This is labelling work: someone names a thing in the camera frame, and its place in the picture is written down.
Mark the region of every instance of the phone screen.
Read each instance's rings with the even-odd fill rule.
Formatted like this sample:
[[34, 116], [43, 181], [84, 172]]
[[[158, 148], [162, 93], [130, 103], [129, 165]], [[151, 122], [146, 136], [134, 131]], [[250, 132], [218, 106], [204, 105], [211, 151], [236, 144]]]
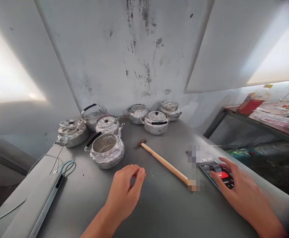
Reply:
[[207, 161], [207, 162], [201, 162], [201, 163], [199, 163], [199, 167], [209, 176], [209, 178], [213, 181], [214, 184], [215, 184], [215, 182], [212, 179], [210, 171], [214, 171], [215, 173], [217, 173], [217, 175], [222, 179], [224, 184], [229, 189], [232, 189], [234, 187], [233, 178], [215, 160]]

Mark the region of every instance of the aluminum teapot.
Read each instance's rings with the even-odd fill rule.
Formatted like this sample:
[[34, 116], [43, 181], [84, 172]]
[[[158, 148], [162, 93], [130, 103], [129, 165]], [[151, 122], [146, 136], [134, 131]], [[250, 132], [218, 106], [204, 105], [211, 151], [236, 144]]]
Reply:
[[89, 136], [83, 119], [62, 121], [58, 132], [58, 144], [68, 148], [82, 144]]
[[149, 112], [142, 124], [144, 129], [152, 135], [161, 135], [167, 131], [170, 119], [159, 111]]
[[179, 104], [176, 101], [164, 101], [160, 103], [162, 111], [170, 118], [170, 121], [176, 121], [182, 112], [180, 111]]
[[93, 162], [101, 169], [111, 169], [116, 166], [124, 157], [125, 145], [121, 140], [121, 129], [124, 123], [118, 129], [118, 134], [104, 130], [98, 132], [85, 146], [85, 151], [92, 145], [90, 157]]
[[[93, 111], [93, 112], [90, 112], [88, 114], [85, 114], [85, 111], [87, 111], [88, 109], [90, 109], [91, 107], [94, 107], [96, 105], [98, 105], [98, 111]], [[87, 108], [85, 108], [81, 112], [82, 118], [85, 121], [85, 125], [91, 131], [95, 131], [98, 119], [100, 117], [104, 116], [105, 114], [107, 114], [107, 110], [105, 109], [103, 112], [101, 112], [101, 106], [99, 104], [96, 104], [96, 103], [88, 106]]]
[[149, 113], [149, 109], [143, 104], [135, 104], [130, 106], [127, 111], [129, 112], [129, 120], [133, 124], [141, 124], [145, 116]]
[[105, 115], [98, 119], [96, 125], [96, 132], [108, 130], [118, 134], [119, 130], [119, 116], [118, 115]]

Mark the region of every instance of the cable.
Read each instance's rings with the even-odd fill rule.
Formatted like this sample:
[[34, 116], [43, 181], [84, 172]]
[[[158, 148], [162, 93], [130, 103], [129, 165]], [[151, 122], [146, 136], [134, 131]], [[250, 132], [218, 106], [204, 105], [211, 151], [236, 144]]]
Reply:
[[[65, 170], [65, 171], [62, 173], [62, 170], [63, 170], [64, 166], [67, 165], [68, 163], [72, 163], [72, 164], [71, 164], [71, 166], [70, 166], [67, 170]], [[73, 160], [67, 161], [67, 162], [62, 166], [60, 173], [61, 173], [62, 175], [64, 175], [67, 171], [69, 171], [69, 170], [73, 167], [73, 165], [74, 165], [74, 161], [73, 161]]]
[[32, 171], [33, 167], [36, 166], [37, 163], [39, 163], [40, 160], [41, 160], [44, 156], [50, 155], [50, 154], [44, 154], [44, 155], [42, 155], [42, 156], [31, 166], [31, 168], [29, 169], [29, 172], [28, 172], [26, 175], [28, 176], [28, 174]]
[[[62, 148], [61, 148], [58, 156], [57, 156], [56, 159], [55, 159], [55, 162], [54, 162], [54, 165], [53, 165], [53, 168], [52, 168], [50, 174], [52, 173], [52, 171], [53, 171], [53, 169], [54, 169], [54, 166], [55, 166], [55, 164], [56, 164], [56, 161], [58, 161], [58, 167], [57, 167], [57, 169], [59, 168], [59, 163], [60, 163], [59, 155], [60, 155], [60, 153], [62, 152], [62, 150], [63, 150], [63, 148], [64, 148], [64, 145], [62, 146]], [[37, 164], [40, 162], [40, 160], [41, 160], [44, 156], [46, 156], [46, 155], [51, 155], [51, 153], [42, 155], [42, 156], [31, 166], [29, 172], [27, 173], [27, 176], [28, 176], [28, 174], [32, 171], [32, 169], [35, 167], [35, 165], [37, 165]], [[61, 172], [60, 172], [60, 173], [62, 173], [62, 170], [63, 170], [64, 166], [65, 166], [66, 164], [70, 163], [70, 162], [72, 162], [72, 165], [69, 167], [69, 169], [65, 170], [62, 175], [64, 175], [67, 171], [69, 171], [69, 170], [73, 167], [74, 162], [73, 162], [73, 160], [70, 160], [70, 161], [66, 162], [66, 163], [62, 166], [62, 169], [61, 169]], [[20, 202], [18, 205], [16, 205], [13, 209], [11, 209], [10, 211], [8, 211], [8, 212], [6, 212], [5, 214], [3, 214], [2, 216], [0, 216], [0, 219], [3, 218], [4, 216], [8, 215], [10, 212], [14, 211], [15, 209], [17, 209], [17, 208], [18, 208], [19, 206], [21, 206], [27, 199], [28, 199], [28, 197], [26, 197], [22, 202]]]
[[59, 152], [58, 156], [56, 157], [56, 160], [55, 160], [55, 162], [54, 162], [54, 165], [53, 165], [53, 168], [51, 169], [51, 172], [50, 172], [50, 174], [52, 173], [52, 171], [53, 171], [53, 169], [54, 169], [54, 166], [55, 166], [55, 164], [56, 164], [56, 161], [58, 161], [58, 167], [57, 167], [56, 169], [58, 169], [58, 168], [59, 168], [59, 163], [60, 163], [60, 160], [59, 160], [59, 155], [60, 155], [60, 153], [62, 152], [62, 150], [63, 150], [63, 148], [64, 148], [64, 145], [65, 145], [65, 143], [63, 144], [63, 146], [62, 146], [62, 148], [61, 148], [61, 150], [60, 150], [60, 152]]
[[4, 216], [8, 215], [10, 212], [14, 211], [15, 209], [17, 209], [19, 206], [21, 206], [28, 197], [26, 197], [22, 202], [20, 202], [18, 205], [16, 205], [13, 209], [11, 209], [10, 211], [6, 212], [4, 215], [0, 216], [0, 219], [3, 218]]

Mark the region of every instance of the table leg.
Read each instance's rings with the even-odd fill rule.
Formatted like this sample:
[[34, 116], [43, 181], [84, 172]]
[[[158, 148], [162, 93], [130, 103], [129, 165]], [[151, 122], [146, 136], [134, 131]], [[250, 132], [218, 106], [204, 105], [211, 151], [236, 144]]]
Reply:
[[204, 137], [209, 139], [211, 135], [213, 134], [213, 132], [216, 130], [216, 128], [218, 128], [222, 120], [224, 120], [225, 116], [226, 116], [226, 110], [223, 109], [222, 111], [219, 112], [219, 114], [217, 114], [214, 121], [207, 128], [206, 132], [204, 133]]

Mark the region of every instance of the right hand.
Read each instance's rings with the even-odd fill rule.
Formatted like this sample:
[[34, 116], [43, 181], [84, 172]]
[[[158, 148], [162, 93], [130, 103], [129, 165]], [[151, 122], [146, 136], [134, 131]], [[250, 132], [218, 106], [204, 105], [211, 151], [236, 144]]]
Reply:
[[[132, 177], [136, 177], [134, 186], [130, 184]], [[119, 223], [125, 220], [137, 205], [145, 177], [145, 169], [138, 165], [127, 165], [115, 173], [104, 209]]]
[[229, 204], [251, 224], [260, 237], [285, 237], [286, 232], [274, 215], [267, 197], [253, 179], [230, 160], [219, 159], [226, 163], [220, 165], [232, 173], [234, 188], [226, 187], [214, 171], [210, 174]]

